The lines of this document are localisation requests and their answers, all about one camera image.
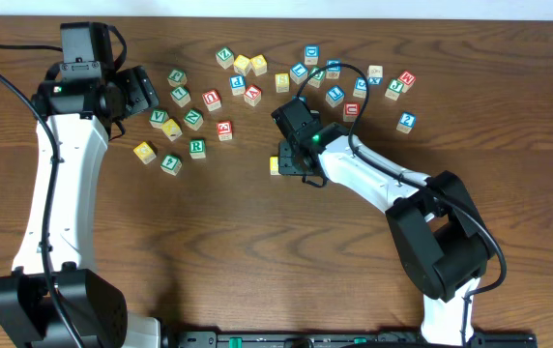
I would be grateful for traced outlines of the yellow o block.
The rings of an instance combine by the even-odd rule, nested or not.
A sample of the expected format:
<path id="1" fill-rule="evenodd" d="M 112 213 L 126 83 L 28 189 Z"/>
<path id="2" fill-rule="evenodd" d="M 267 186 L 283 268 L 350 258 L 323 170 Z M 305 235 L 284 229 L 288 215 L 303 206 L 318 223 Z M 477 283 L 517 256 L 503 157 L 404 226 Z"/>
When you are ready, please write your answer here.
<path id="1" fill-rule="evenodd" d="M 272 175 L 279 174 L 278 157 L 270 157 L 270 171 Z"/>
<path id="2" fill-rule="evenodd" d="M 268 70 L 266 58 L 262 55 L 256 55 L 250 59 L 251 68 L 256 76 L 262 75 Z"/>

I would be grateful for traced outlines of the green R block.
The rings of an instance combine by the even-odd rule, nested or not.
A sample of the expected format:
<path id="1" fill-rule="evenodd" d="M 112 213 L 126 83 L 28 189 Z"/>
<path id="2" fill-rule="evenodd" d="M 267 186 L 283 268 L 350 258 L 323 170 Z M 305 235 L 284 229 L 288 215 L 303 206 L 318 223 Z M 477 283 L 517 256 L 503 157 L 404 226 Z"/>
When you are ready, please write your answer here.
<path id="1" fill-rule="evenodd" d="M 189 142 L 189 154 L 193 159 L 205 159 L 206 153 L 206 143 L 203 139 L 192 139 Z"/>

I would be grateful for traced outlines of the blue l block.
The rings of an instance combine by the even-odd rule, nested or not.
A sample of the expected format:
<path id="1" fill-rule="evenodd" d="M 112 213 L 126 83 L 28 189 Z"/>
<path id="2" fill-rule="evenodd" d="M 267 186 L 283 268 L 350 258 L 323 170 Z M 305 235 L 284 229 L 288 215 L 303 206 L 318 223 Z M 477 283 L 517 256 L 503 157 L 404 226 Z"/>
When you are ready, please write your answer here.
<path id="1" fill-rule="evenodd" d="M 301 84 L 307 79 L 308 69 L 304 63 L 298 62 L 290 68 L 289 74 L 294 83 Z"/>
<path id="2" fill-rule="evenodd" d="M 306 97 L 304 97 L 304 96 L 297 97 L 297 96 L 294 95 L 294 96 L 292 96 L 292 100 L 294 100 L 294 99 L 300 99 L 302 102 L 306 103 Z"/>

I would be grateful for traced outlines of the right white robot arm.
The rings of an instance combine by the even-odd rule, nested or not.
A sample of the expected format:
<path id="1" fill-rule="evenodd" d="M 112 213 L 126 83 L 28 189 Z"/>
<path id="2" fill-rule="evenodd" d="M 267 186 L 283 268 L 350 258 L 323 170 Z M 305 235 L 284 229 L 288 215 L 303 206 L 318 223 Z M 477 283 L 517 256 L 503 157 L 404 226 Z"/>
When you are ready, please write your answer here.
<path id="1" fill-rule="evenodd" d="M 423 294 L 423 339 L 467 345 L 487 262 L 505 256 L 462 181 L 448 171 L 431 177 L 402 167 L 337 123 L 279 130 L 280 174 L 343 185 L 385 215 L 401 265 Z"/>

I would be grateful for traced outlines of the green 7 block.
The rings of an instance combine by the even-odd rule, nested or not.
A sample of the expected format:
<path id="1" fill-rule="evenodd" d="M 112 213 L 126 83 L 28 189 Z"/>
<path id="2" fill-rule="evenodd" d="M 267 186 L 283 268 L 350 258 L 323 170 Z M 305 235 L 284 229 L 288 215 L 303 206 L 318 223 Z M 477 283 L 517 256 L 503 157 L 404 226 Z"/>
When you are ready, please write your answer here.
<path id="1" fill-rule="evenodd" d="M 179 106 L 184 107 L 190 102 L 189 91 L 183 86 L 177 86 L 170 92 L 171 99 Z"/>

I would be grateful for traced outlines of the green block upper left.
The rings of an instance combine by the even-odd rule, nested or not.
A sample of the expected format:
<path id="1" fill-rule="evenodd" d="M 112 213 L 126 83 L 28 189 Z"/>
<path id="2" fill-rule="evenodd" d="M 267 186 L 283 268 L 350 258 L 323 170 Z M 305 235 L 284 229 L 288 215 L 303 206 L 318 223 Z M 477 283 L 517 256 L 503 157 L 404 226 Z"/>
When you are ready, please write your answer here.
<path id="1" fill-rule="evenodd" d="M 188 78 L 184 71 L 173 69 L 169 73 L 167 81 L 171 87 L 179 87 L 184 86 L 188 82 Z"/>

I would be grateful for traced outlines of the yellow C block left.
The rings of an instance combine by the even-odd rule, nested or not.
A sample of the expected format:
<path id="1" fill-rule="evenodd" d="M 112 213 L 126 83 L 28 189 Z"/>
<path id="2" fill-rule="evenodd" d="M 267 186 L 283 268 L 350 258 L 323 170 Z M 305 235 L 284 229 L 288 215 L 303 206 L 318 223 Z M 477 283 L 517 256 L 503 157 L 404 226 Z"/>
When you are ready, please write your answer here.
<path id="1" fill-rule="evenodd" d="M 133 152 L 143 164 L 148 164 L 157 157 L 155 150 L 148 142 L 141 142 L 133 149 Z"/>

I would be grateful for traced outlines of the blue I block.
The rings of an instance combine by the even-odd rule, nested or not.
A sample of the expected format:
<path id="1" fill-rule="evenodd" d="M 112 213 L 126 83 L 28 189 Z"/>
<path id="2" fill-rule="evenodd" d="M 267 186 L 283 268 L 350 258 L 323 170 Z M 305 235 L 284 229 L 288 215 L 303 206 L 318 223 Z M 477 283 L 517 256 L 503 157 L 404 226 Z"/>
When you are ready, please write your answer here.
<path id="1" fill-rule="evenodd" d="M 326 102 L 330 107 L 337 107 L 344 101 L 344 98 L 345 93 L 338 85 L 331 87 L 326 94 Z"/>

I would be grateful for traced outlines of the green 4 block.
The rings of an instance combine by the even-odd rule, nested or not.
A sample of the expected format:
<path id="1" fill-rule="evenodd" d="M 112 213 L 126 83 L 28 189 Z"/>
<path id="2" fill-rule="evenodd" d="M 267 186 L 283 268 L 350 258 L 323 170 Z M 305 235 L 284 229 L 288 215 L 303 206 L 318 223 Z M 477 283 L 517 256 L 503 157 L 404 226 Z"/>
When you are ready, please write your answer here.
<path id="1" fill-rule="evenodd" d="M 166 155 L 160 163 L 160 169 L 173 176 L 177 176 L 181 168 L 181 160 L 173 155 Z"/>

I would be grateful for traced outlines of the green B block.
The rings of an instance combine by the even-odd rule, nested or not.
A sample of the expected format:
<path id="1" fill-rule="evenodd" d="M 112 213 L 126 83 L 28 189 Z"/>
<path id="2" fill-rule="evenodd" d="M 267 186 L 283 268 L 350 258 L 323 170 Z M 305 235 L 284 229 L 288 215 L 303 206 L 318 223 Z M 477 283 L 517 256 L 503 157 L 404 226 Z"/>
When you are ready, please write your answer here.
<path id="1" fill-rule="evenodd" d="M 323 81 L 325 80 L 325 75 L 326 72 L 324 70 L 321 70 L 319 67 L 313 67 L 309 74 L 309 80 L 307 84 L 314 88 L 320 88 Z"/>

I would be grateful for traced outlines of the blue 5 block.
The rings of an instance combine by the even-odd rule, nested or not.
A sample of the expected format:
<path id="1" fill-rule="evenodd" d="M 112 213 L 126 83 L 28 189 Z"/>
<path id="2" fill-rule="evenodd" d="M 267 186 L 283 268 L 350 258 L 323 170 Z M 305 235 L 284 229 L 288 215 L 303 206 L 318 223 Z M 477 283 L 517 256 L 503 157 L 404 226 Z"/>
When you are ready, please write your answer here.
<path id="1" fill-rule="evenodd" d="M 367 81 L 364 77 L 357 77 L 353 89 L 355 98 L 364 99 L 367 94 Z"/>

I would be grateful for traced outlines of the blue P block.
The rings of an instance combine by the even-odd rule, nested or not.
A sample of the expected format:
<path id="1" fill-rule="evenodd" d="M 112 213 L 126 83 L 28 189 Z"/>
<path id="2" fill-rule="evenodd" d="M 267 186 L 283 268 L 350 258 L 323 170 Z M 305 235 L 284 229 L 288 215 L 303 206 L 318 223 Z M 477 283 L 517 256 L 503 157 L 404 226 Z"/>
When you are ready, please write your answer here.
<path id="1" fill-rule="evenodd" d="M 229 84 L 233 96 L 242 95 L 246 91 L 246 81 L 243 75 L 236 74 L 230 76 Z"/>

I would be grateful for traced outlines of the yellow block beside Z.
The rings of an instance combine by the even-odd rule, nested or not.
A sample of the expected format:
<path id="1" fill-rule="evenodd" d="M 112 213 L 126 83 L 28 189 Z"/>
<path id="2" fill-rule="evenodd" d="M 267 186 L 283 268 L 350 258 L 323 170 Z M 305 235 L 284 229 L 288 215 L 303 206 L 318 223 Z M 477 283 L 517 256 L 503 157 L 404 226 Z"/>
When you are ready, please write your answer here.
<path id="1" fill-rule="evenodd" d="M 251 71 L 252 64 L 249 58 L 240 54 L 235 58 L 233 67 L 236 74 L 246 76 Z"/>

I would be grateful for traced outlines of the blue X block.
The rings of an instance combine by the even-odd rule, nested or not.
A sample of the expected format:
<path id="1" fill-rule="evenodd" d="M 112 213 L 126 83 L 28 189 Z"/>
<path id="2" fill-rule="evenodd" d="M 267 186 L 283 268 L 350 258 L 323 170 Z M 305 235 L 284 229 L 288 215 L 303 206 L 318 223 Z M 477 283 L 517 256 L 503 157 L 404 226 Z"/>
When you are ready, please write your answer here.
<path id="1" fill-rule="evenodd" d="M 370 85 L 380 85 L 383 81 L 383 67 L 369 65 L 367 69 L 367 80 Z"/>

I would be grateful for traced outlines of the red M block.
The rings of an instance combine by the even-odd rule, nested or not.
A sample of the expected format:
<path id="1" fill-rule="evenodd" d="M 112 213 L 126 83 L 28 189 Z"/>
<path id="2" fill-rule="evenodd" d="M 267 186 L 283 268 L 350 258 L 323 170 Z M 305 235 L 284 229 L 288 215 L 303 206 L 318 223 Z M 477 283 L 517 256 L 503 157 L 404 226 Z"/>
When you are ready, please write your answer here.
<path id="1" fill-rule="evenodd" d="M 402 93 L 407 93 L 414 85 L 416 77 L 412 73 L 404 71 L 398 80 L 403 84 Z"/>

